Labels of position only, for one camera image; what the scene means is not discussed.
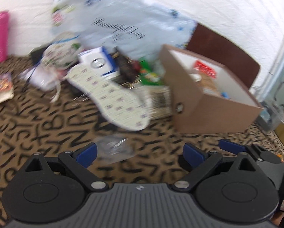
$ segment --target white wall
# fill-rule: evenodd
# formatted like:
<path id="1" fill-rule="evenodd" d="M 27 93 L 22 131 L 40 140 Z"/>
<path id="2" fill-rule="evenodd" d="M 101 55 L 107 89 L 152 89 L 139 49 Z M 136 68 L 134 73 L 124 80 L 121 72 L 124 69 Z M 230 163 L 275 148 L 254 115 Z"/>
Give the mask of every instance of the white wall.
<path id="1" fill-rule="evenodd" d="M 284 36 L 284 0 L 156 0 L 178 9 L 243 48 L 260 65 L 253 86 L 266 78 Z M 11 12 L 10 54 L 25 55 L 52 35 L 52 0 L 0 0 Z"/>

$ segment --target white plastic bag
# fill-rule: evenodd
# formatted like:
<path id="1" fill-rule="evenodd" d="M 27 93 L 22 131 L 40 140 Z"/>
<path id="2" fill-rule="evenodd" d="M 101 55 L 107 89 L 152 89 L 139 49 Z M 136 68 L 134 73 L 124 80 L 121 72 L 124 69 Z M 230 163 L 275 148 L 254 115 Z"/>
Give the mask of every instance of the white plastic bag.
<path id="1" fill-rule="evenodd" d="M 154 60 L 162 44 L 185 48 L 197 23 L 151 0 L 54 0 L 53 32 L 80 34 L 85 48 L 118 46 Z"/>
<path id="2" fill-rule="evenodd" d="M 44 92 L 51 91 L 56 87 L 56 75 L 42 65 L 37 65 L 25 70 L 19 77 L 24 81 L 27 81 L 28 78 L 31 77 L 29 84 Z"/>

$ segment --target shoe insole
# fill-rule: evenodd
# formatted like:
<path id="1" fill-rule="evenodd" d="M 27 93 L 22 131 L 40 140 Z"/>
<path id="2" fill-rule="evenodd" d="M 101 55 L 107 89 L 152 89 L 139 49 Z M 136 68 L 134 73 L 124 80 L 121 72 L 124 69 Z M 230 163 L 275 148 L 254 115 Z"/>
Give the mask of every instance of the shoe insole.
<path id="1" fill-rule="evenodd" d="M 104 79 L 91 67 L 80 63 L 67 73 L 66 79 L 86 93 L 112 124 L 130 131 L 142 130 L 149 124 L 148 109 L 136 94 Z"/>

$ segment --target snack bag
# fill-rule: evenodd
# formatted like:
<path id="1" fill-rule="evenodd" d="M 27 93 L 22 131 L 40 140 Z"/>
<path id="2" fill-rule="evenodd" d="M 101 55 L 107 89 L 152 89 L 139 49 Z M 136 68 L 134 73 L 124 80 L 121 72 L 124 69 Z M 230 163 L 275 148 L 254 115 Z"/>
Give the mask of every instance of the snack bag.
<path id="1" fill-rule="evenodd" d="M 14 86 L 10 73 L 0 75 L 0 103 L 14 97 Z"/>
<path id="2" fill-rule="evenodd" d="M 196 60 L 192 67 L 192 71 L 197 71 L 201 77 L 201 80 L 197 82 L 197 85 L 202 88 L 203 93 L 220 96 L 220 92 L 218 91 L 217 85 L 214 81 L 217 75 L 215 70 L 200 60 Z"/>

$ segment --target clear plastic wrapper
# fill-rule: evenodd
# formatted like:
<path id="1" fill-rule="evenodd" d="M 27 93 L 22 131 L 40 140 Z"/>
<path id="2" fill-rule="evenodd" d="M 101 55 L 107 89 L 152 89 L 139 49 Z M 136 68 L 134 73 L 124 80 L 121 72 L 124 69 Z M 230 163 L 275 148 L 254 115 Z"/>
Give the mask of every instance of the clear plastic wrapper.
<path id="1" fill-rule="evenodd" d="M 142 86 L 140 83 L 131 84 L 140 101 L 147 107 L 150 119 L 166 118 L 172 115 L 171 91 L 168 86 Z"/>
<path id="2" fill-rule="evenodd" d="M 127 139 L 119 134 L 107 135 L 95 139 L 98 158 L 103 164 L 113 164 L 135 156 Z"/>
<path id="3" fill-rule="evenodd" d="M 51 91 L 56 87 L 56 75 L 51 70 L 37 65 L 20 74 L 20 79 L 27 81 L 29 84 L 41 89 L 42 91 Z"/>
<path id="4" fill-rule="evenodd" d="M 278 106 L 271 96 L 261 102 L 264 110 L 257 117 L 256 122 L 265 132 L 275 130 L 280 123 L 284 124 L 284 109 Z"/>

